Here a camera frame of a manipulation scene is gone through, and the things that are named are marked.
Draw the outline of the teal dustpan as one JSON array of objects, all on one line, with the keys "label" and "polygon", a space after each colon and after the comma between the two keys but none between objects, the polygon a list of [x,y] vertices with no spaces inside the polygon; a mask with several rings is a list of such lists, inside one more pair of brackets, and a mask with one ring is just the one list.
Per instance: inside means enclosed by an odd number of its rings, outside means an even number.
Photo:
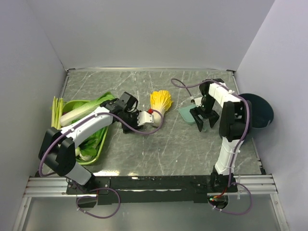
[{"label": "teal dustpan", "polygon": [[205,126],[204,117],[199,113],[198,108],[195,105],[189,105],[182,107],[178,110],[182,119],[188,125],[196,124],[200,132],[207,131]]}]

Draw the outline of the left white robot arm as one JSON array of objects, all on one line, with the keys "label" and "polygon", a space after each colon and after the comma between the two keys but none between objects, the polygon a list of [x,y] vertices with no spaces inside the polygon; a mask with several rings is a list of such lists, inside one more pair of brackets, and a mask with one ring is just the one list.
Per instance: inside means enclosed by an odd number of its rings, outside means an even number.
[{"label": "left white robot arm", "polygon": [[101,103],[85,103],[66,113],[62,127],[49,128],[39,152],[39,175],[46,177],[42,169],[47,165],[54,174],[67,177],[78,183],[83,193],[95,188],[94,175],[76,160],[76,148],[99,130],[114,122],[120,122],[124,132],[139,132],[143,124],[138,120],[142,112],[137,109],[138,100],[128,92],[120,98]]}]

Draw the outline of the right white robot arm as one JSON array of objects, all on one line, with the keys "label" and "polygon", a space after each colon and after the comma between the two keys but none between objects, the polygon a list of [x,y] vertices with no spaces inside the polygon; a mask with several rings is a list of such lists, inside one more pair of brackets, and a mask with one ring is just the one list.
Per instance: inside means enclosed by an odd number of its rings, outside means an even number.
[{"label": "right white robot arm", "polygon": [[210,186],[220,192],[231,186],[235,159],[251,129],[251,103],[227,88],[222,79],[206,79],[199,84],[202,98],[192,101],[195,107],[190,110],[198,130],[204,126],[204,119],[211,128],[219,122],[219,135],[222,145],[218,160],[211,173]]}]

